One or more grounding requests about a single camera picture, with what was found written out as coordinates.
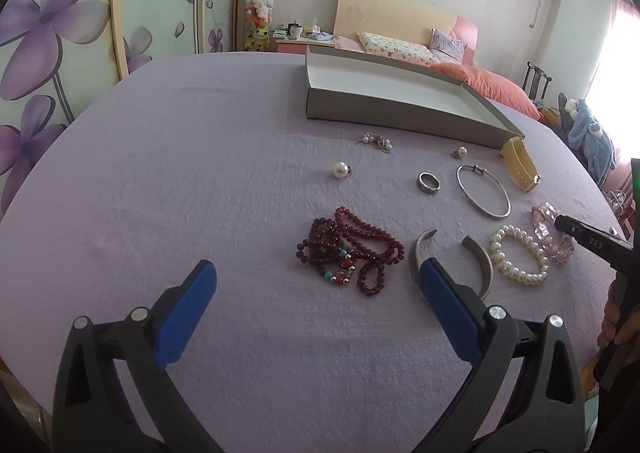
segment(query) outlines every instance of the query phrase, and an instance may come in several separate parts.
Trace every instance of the headboard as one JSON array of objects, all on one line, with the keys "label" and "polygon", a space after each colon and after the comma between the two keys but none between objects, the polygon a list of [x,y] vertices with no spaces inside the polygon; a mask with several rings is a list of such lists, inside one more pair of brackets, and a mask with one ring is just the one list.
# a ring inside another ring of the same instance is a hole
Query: headboard
[{"label": "headboard", "polygon": [[472,63],[478,27],[460,16],[415,0],[338,0],[334,36],[358,41],[359,32],[372,32],[428,46],[434,28],[466,41],[463,64]]}]

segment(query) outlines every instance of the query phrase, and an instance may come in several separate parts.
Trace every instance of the hand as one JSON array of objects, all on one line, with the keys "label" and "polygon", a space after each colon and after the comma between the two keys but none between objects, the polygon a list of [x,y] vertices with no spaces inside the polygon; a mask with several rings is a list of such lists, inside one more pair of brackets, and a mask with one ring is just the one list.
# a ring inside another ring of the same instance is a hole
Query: hand
[{"label": "hand", "polygon": [[635,335],[640,333],[640,311],[635,310],[629,316],[629,319],[616,332],[616,323],[620,318],[620,308],[613,301],[613,283],[609,286],[609,299],[604,307],[604,319],[602,320],[602,332],[598,336],[598,346],[606,348],[611,341],[616,345],[621,345],[631,340]]}]

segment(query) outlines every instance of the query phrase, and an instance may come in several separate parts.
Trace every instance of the metal screw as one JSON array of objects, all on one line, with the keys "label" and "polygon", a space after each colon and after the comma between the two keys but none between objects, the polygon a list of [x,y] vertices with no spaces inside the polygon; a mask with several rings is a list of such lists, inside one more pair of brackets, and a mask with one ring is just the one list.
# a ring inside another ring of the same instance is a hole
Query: metal screw
[{"label": "metal screw", "polygon": [[89,320],[84,316],[80,316],[79,318],[76,318],[76,320],[74,321],[74,327],[77,328],[78,330],[86,327],[88,324],[89,324]]},{"label": "metal screw", "polygon": [[549,316],[549,323],[551,323],[551,325],[556,328],[560,328],[562,325],[564,325],[564,321],[562,321],[562,318],[557,314]]},{"label": "metal screw", "polygon": [[134,308],[131,311],[131,319],[133,321],[144,321],[148,315],[149,311],[144,307]]},{"label": "metal screw", "polygon": [[498,305],[494,305],[489,309],[489,315],[494,319],[505,319],[507,311]]}]

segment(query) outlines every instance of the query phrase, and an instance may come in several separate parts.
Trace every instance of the floral pillow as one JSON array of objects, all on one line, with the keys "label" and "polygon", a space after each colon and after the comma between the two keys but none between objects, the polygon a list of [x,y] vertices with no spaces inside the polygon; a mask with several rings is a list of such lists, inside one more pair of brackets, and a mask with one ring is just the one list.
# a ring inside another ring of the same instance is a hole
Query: floral pillow
[{"label": "floral pillow", "polygon": [[467,42],[453,39],[438,29],[433,29],[433,38],[429,48],[442,63],[462,64]]},{"label": "floral pillow", "polygon": [[431,51],[424,45],[409,43],[408,41],[401,41],[369,32],[362,32],[358,34],[358,37],[367,54],[397,59],[422,67],[439,63]]}]

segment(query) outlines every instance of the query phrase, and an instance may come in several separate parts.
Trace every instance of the red beaded bracelet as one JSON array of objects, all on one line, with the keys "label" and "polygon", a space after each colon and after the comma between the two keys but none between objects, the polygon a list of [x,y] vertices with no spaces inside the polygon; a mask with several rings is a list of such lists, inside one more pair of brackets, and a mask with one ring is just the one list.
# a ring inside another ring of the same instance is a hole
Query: red beaded bracelet
[{"label": "red beaded bracelet", "polygon": [[[357,238],[382,240],[388,247],[383,253],[376,253],[364,246]],[[347,249],[344,240],[353,248]],[[358,287],[367,296],[378,294],[385,286],[385,265],[399,263],[404,258],[404,246],[388,232],[361,221],[345,207],[335,210],[335,221],[330,218],[316,218],[311,225],[308,240],[299,243],[296,256],[302,263],[314,267],[324,279],[337,285],[349,282],[358,259],[365,263],[360,269]],[[304,249],[309,249],[308,256]],[[337,273],[331,273],[325,266],[338,263],[341,267]],[[371,269],[378,271],[376,286],[366,285],[367,274]]]}]

